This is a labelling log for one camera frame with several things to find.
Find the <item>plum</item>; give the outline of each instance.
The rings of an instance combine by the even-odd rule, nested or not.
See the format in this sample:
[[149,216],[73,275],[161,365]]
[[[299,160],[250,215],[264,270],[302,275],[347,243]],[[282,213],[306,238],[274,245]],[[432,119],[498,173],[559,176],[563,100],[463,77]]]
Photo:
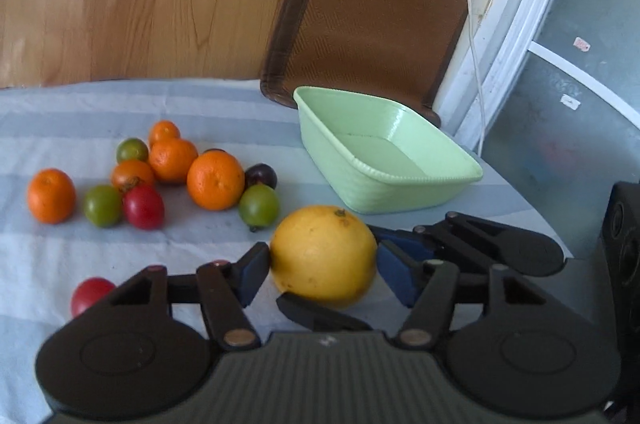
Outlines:
[[264,184],[275,189],[278,185],[278,176],[271,166],[256,164],[244,172],[244,187],[248,189],[252,185]]

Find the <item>black speaker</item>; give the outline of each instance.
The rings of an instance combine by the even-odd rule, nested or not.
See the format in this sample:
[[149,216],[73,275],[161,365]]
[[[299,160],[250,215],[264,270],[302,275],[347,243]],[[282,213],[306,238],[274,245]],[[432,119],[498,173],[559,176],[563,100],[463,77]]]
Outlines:
[[640,184],[613,186],[601,239],[623,360],[640,358]]

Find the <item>plastic basket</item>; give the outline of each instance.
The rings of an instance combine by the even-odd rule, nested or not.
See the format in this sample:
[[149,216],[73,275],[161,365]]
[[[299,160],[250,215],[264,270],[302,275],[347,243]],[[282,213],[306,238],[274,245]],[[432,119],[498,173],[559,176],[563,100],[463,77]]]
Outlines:
[[353,211],[432,207],[482,178],[473,157],[398,102],[311,86],[293,97],[307,152]]

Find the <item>glass door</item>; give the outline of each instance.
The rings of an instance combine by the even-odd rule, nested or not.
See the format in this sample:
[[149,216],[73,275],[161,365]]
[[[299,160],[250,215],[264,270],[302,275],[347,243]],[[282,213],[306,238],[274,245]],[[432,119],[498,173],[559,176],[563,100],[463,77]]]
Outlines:
[[640,180],[640,0],[551,0],[483,158],[576,257]]

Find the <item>tomato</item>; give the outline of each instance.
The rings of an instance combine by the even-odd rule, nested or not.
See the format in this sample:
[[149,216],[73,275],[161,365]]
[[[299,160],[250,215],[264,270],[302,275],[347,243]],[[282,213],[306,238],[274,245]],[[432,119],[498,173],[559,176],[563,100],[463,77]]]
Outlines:
[[78,317],[111,292],[116,285],[104,278],[89,278],[80,283],[71,296],[71,315]]
[[251,232],[270,226],[280,214],[280,202],[275,191],[269,185],[255,184],[249,187],[240,198],[238,205],[240,218]]
[[140,184],[124,195],[124,214],[130,224],[144,230],[159,229],[164,222],[164,201],[148,184]]
[[84,196],[84,215],[98,227],[111,227],[122,216],[122,197],[113,185],[96,185]]
[[149,158],[149,149],[140,139],[127,139],[120,143],[116,150],[116,161],[121,164],[127,160],[142,160]]

